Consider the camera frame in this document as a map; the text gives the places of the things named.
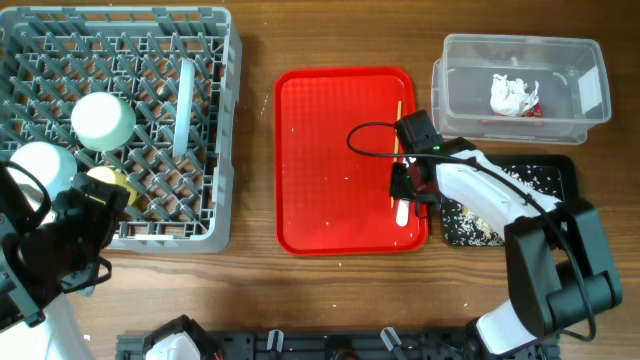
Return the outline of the white plastic fork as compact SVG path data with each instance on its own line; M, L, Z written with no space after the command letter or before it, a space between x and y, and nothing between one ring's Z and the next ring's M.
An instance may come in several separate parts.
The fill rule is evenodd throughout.
M408 200L401 199L397 201L395 221L398 226L405 227L408 225L409 210L410 202Z

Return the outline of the yellow plastic cup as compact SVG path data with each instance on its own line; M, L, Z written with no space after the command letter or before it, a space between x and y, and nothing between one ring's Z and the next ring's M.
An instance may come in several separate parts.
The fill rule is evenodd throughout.
M126 183L126 176L112 168L98 166L90 169L87 175L104 183L118 185L129 192L128 204L132 205L136 199L137 191Z

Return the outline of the small light blue bowl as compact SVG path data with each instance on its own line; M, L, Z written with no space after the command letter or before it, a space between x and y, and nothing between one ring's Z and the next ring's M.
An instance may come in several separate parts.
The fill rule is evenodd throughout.
M69 190L77 173L77 163L73 154L57 145L46 142L31 142L15 151L10 161L33 175L47 190L54 201L60 192ZM9 169L10 175L19 185L33 209L43 201L43 193L36 183L24 173Z

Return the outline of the rice and food scraps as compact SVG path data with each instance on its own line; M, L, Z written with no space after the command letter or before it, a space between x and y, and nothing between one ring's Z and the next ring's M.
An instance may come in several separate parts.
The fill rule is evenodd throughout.
M550 165L506 165L501 169L516 181L540 193L564 199L561 171ZM502 247L504 240L466 206L444 198L441 220L445 240L452 246Z

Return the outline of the green bowl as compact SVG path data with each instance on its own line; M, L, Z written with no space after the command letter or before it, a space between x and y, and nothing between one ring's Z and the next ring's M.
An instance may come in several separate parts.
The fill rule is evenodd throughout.
M93 151L112 151L132 136L136 124L133 108L106 92L81 98L71 112L71 125L80 143Z

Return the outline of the large light blue plate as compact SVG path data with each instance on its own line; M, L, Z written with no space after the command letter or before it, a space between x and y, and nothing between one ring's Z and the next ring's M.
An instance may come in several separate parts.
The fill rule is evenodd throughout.
M191 60L181 61L177 96L173 156L181 157L187 151L191 122L195 67Z

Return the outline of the red snack wrapper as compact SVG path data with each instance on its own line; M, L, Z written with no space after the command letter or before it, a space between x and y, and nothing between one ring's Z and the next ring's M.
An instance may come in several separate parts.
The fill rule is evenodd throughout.
M542 112L540 104L536 104L528 112L526 112L524 116L532 118L543 118L544 113Z

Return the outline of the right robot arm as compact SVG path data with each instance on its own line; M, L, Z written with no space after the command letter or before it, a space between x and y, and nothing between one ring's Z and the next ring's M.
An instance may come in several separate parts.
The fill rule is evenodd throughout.
M508 298L472 324L475 353L504 357L585 321L583 340L596 335L596 315L623 298L600 215L587 200L568 201L518 182L469 141L400 142L410 165L392 193L418 204L454 200L505 242Z

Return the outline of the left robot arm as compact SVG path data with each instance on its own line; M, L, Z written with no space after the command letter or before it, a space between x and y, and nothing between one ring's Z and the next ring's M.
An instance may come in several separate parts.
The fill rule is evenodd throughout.
M85 173L57 198L33 208L1 164L1 356L4 359L90 359L68 296L112 276L101 256L115 233L129 193Z

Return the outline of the clear plastic waste bin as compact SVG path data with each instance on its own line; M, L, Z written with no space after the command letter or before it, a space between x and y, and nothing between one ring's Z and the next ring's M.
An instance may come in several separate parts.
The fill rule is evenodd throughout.
M528 92L537 81L544 117L496 114L494 74L522 79ZM612 115L601 48L591 39L450 34L433 67L431 113L445 137L581 144Z

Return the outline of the grey plastic dishwasher rack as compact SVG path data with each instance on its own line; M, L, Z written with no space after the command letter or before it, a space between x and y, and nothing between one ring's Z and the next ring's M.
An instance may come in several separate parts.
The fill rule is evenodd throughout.
M223 7L7 7L1 12L1 156L34 141L137 191L111 242L139 253L216 253L230 238L242 42ZM173 156L181 61L195 67L186 153ZM135 111L118 149L85 148L70 120L93 92Z

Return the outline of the red plastic serving tray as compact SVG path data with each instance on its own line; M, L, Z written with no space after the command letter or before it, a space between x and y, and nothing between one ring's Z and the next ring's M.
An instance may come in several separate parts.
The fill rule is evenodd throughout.
M275 236L295 256L411 252L427 211L397 223L391 129L416 109L399 67L290 70L274 85Z

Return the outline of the black plastic tray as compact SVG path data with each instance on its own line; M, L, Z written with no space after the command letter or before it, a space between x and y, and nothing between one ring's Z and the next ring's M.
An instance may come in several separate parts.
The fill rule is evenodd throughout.
M487 159L526 187L568 201L579 196L573 161L565 155L488 155ZM451 246L503 247L504 240L477 214L444 198L443 235Z

